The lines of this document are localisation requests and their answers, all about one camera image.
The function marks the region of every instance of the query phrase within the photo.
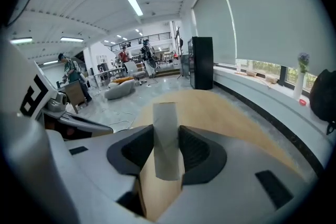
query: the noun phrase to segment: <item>person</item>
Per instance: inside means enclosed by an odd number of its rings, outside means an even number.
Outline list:
[[[144,62],[152,58],[151,50],[149,48],[149,41],[147,39],[143,41],[141,53],[142,53],[142,59]]]
[[[127,53],[126,53],[126,46],[122,47],[122,52],[119,53],[119,58],[122,61],[122,63],[128,62],[128,56],[127,56]]]
[[[155,75],[155,69],[154,69],[153,65],[155,64],[155,61],[152,57],[152,51],[151,51],[151,48],[149,47],[148,39],[143,41],[143,46],[141,48],[141,53],[142,53],[143,63],[145,65],[145,69],[147,70],[148,75],[150,77],[154,76]]]
[[[78,66],[78,63],[65,57],[64,54],[59,54],[58,60],[64,63],[64,74],[67,76],[69,83],[79,81],[79,85],[83,91],[86,101],[90,102],[92,100],[92,97],[89,95],[88,89],[84,85],[85,82],[80,75],[80,68]]]
[[[114,59],[114,67],[119,68],[120,67],[119,63],[120,63],[120,59],[119,59],[118,56],[116,56],[115,59]]]
[[[121,66],[125,69],[125,71],[127,72],[127,67],[125,65],[126,62],[128,62],[128,56],[126,53],[126,46],[122,47],[122,52],[119,53],[119,58],[121,60]]]

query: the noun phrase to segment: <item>orange cushion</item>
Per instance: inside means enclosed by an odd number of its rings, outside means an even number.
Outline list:
[[[112,80],[111,82],[121,84],[125,81],[132,80],[132,79],[134,79],[134,78],[133,77],[126,77],[126,78],[115,79],[115,80]]]

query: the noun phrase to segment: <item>person in red shirt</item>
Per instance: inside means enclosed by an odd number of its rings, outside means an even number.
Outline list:
[[[122,52],[119,53],[119,58],[122,63],[128,62],[128,56],[126,54],[126,47],[122,47]]]
[[[125,66],[125,63],[128,62],[128,56],[126,54],[126,47],[122,47],[122,52],[119,53],[119,58],[121,60],[122,63],[122,67],[125,68],[125,71],[127,72],[127,67]]]

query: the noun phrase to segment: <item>tiled floor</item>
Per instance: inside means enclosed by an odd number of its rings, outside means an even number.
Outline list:
[[[149,79],[147,84],[137,86],[132,94],[117,100],[105,99],[103,96],[104,88],[91,88],[90,94],[93,97],[93,101],[87,107],[84,106],[79,110],[79,116],[108,125],[115,132],[128,129],[141,112],[142,107],[147,105],[149,100],[164,93],[191,89],[189,80],[185,77],[177,78],[178,76],[170,76],[155,80]],[[211,91],[219,94],[240,109],[251,120],[258,123],[262,130],[292,158],[306,181],[310,182],[316,179],[314,171],[305,158],[273,125],[246,104],[222,89],[214,87]],[[74,113],[70,105],[67,106],[67,110]]]

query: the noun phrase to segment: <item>white vase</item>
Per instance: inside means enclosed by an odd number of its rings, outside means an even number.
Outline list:
[[[301,73],[299,72],[298,74],[298,79],[296,81],[295,84],[295,88],[294,88],[294,93],[293,93],[293,98],[295,100],[299,100],[302,94],[302,88],[303,88],[303,81],[304,81],[304,76],[305,73]]]

